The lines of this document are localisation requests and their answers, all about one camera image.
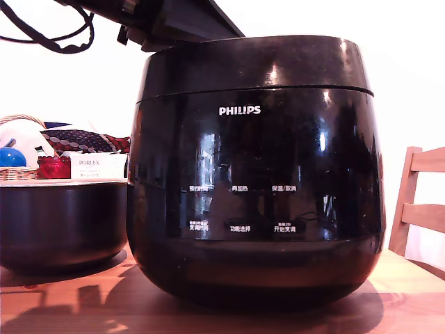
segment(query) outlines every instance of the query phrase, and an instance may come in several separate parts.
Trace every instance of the basket handle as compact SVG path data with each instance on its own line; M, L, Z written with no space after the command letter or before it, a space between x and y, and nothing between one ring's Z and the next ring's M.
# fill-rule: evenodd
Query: basket handle
M47 126L45 125L45 123L43 121L41 121L40 119L30 116L30 115L25 115L23 113L18 113L16 115L9 115L9 116L5 116L0 118L0 125L6 124L7 122L10 122L11 120L32 120L33 122L38 123L39 125L42 125L44 129L47 128ZM54 156L55 157L59 157L58 153L56 152L56 150L54 150Z

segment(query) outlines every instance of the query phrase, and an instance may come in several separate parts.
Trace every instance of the rice cooker lid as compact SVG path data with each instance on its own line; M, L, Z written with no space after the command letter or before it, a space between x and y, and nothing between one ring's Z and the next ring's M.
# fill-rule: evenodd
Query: rice cooker lid
M151 55L139 101L164 95L256 88L327 87L373 95L359 47L342 38L234 38Z

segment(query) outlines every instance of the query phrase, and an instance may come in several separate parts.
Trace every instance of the black pot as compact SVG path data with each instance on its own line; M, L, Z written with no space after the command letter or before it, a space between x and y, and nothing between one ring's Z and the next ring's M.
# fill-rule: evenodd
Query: black pot
M127 233L144 274L209 305L320 305L357 289L385 231L357 45L239 38L161 51L131 137Z
M27 274L92 267L127 242L127 183L38 180L0 186L0 264Z

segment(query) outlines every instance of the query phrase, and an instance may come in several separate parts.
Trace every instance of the black rice cooker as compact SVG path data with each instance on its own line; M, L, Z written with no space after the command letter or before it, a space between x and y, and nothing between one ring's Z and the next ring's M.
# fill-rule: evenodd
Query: black rice cooker
M290 35L149 57L127 233L143 273L206 305L309 307L372 272L385 211L356 44Z

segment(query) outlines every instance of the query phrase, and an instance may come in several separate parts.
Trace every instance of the cooker body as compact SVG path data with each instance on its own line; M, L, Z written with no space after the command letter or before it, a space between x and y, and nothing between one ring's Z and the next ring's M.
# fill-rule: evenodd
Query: cooker body
M372 96L269 88L136 106L127 233L161 289L211 305L321 305L357 289L385 231Z

